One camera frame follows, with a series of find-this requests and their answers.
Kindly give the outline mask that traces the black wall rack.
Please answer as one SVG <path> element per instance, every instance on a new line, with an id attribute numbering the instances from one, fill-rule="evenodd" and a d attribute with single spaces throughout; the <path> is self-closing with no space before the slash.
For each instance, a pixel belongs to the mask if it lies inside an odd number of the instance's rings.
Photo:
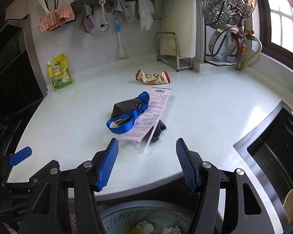
<path id="1" fill-rule="evenodd" d="M 202 11 L 204 16 L 204 0 L 202 3 Z M 212 34 L 215 32 L 217 28 L 212 28 L 208 26 L 204 16 L 204 62 L 213 66 L 235 66 L 241 63 L 243 60 L 243 55 L 247 52 L 247 48 L 245 46 L 245 40 L 246 40 L 246 34 L 247 34 L 246 21 L 247 20 L 245 20 L 243 23 L 238 25 L 240 32 L 243 34 L 243 40 L 244 40 L 241 58 L 239 60 L 236 60 L 234 57 L 228 57 L 226 60 L 216 61 L 210 56 L 210 53 L 208 52 L 208 43 L 210 41 Z"/>

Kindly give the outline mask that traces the white hanging cloth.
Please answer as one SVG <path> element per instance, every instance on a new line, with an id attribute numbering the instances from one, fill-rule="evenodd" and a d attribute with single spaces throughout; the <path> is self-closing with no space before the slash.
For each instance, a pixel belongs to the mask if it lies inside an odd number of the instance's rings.
<path id="1" fill-rule="evenodd" d="M 140 32 L 151 28 L 154 14 L 153 3 L 150 0 L 138 0 L 138 14 L 140 16 Z"/>

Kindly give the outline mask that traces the steel steamer basket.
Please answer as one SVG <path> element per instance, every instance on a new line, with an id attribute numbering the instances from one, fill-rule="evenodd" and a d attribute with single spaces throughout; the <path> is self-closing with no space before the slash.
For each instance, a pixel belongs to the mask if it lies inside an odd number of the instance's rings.
<path id="1" fill-rule="evenodd" d="M 204 16 L 208 26 L 238 26 L 254 11 L 257 0 L 204 0 Z"/>

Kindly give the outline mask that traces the grey purple hanging cloth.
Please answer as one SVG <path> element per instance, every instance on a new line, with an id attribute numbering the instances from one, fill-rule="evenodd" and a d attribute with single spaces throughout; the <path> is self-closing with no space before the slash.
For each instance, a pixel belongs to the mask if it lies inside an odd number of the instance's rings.
<path id="1" fill-rule="evenodd" d="M 84 4 L 82 8 L 78 30 L 92 35 L 92 31 L 95 28 L 95 25 L 91 19 L 91 16 L 92 16 L 91 7 L 87 4 Z"/>

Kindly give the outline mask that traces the pink printed receipt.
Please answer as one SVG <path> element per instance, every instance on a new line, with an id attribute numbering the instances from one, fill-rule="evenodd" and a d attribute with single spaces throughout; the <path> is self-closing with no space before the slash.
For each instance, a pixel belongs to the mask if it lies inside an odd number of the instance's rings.
<path id="1" fill-rule="evenodd" d="M 147 133 L 156 127 L 169 99 L 171 89 L 152 87 L 147 93 L 150 96 L 149 107 L 138 116 L 129 132 L 116 134 L 118 140 L 141 142 Z"/>

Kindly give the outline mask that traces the white cutting board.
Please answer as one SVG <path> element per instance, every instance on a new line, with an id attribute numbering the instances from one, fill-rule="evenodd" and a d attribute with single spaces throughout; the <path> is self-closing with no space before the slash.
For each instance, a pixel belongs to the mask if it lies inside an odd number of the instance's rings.
<path id="1" fill-rule="evenodd" d="M 196 14 L 196 0 L 162 0 L 161 31 L 176 34 L 181 57 L 196 56 Z"/>

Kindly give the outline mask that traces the yellow green refill pouch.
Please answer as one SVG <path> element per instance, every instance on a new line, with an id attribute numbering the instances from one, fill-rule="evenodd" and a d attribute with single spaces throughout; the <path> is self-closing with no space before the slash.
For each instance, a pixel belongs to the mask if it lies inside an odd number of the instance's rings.
<path id="1" fill-rule="evenodd" d="M 65 88 L 73 83 L 67 58 L 61 54 L 48 61 L 48 75 L 54 91 Z"/>

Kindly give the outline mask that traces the blue white bottle brush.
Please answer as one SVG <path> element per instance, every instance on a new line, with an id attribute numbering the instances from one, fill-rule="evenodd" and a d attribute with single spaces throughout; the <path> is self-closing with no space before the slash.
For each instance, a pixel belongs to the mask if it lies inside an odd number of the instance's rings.
<path id="1" fill-rule="evenodd" d="M 115 20 L 115 26 L 114 26 L 114 30 L 117 34 L 117 51 L 116 51 L 116 56 L 119 57 L 119 58 L 125 58 L 126 57 L 126 53 L 125 53 L 125 50 L 122 46 L 122 42 L 121 42 L 121 35 L 120 35 L 120 32 L 121 32 L 121 26 L 118 22 L 118 20 Z"/>

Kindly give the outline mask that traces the black kitchen sink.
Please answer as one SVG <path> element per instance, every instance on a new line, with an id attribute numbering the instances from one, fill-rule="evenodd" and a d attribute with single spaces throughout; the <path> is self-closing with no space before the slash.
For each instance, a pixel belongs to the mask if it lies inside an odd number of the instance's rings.
<path id="1" fill-rule="evenodd" d="M 283 202 L 293 189 L 293 110 L 281 101 L 233 147 L 264 188 L 286 229 Z"/>

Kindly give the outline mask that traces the steel cutting board stand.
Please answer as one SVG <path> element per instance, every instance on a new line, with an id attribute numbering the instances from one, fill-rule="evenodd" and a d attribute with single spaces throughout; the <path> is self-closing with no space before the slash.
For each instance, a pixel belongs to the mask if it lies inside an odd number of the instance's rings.
<path id="1" fill-rule="evenodd" d="M 157 60 L 176 72 L 193 70 L 193 58 L 180 55 L 179 41 L 175 32 L 159 31 L 155 34 Z"/>

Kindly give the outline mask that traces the pink wavy sponge cloth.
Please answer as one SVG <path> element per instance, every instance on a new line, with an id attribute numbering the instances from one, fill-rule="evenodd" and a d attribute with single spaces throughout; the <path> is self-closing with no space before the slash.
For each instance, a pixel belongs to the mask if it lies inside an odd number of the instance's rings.
<path id="1" fill-rule="evenodd" d="M 40 19 L 39 28 L 41 32 L 52 31 L 62 24 L 75 20 L 75 13 L 71 4 L 66 4 L 53 10 Z"/>

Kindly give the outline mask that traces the dark grey rag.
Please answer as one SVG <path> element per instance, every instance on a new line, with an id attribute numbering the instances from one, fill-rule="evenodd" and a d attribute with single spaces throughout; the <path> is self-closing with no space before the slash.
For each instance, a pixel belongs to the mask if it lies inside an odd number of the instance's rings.
<path id="1" fill-rule="evenodd" d="M 125 134 L 129 132 L 138 118 L 149 107 L 150 96 L 144 91 L 138 97 L 116 103 L 113 106 L 111 119 L 107 127 L 112 133 Z"/>

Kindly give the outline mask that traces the red white snack wrapper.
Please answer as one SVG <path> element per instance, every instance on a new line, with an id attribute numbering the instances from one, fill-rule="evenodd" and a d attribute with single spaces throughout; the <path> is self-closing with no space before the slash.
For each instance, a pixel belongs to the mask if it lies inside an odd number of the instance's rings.
<path id="1" fill-rule="evenodd" d="M 146 85 L 170 84 L 170 77 L 166 71 L 161 74 L 145 74 L 143 71 L 138 70 L 135 79 Z"/>

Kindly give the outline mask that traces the steel ladle spoon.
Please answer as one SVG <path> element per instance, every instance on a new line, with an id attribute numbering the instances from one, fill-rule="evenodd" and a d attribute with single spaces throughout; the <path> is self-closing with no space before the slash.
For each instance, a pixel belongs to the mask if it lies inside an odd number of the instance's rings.
<path id="1" fill-rule="evenodd" d="M 105 0 L 100 0 L 99 1 L 99 4 L 102 8 L 102 15 L 103 15 L 103 22 L 102 24 L 100 25 L 100 30 L 103 31 L 103 32 L 106 32 L 109 30 L 109 23 L 106 21 L 106 17 L 105 17 L 105 3 L 106 1 Z"/>

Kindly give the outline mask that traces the black oven appliance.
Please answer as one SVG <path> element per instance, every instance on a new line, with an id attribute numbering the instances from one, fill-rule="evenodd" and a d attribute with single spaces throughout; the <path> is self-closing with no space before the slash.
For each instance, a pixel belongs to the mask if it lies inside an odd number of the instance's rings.
<path id="1" fill-rule="evenodd" d="M 0 182 L 11 168 L 8 157 L 16 152 L 21 136 L 47 95 L 37 59 L 30 16 L 0 24 Z"/>

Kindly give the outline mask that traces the trash bin with bag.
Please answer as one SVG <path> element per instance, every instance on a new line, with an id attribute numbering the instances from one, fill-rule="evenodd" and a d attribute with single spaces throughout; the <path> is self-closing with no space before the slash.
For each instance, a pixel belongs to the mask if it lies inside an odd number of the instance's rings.
<path id="1" fill-rule="evenodd" d="M 153 233 L 163 233 L 166 228 L 179 227 L 187 233 L 194 214 L 169 202 L 138 200 L 116 205 L 98 204 L 99 215 L 106 233 L 129 233 L 144 223 L 153 225 Z"/>

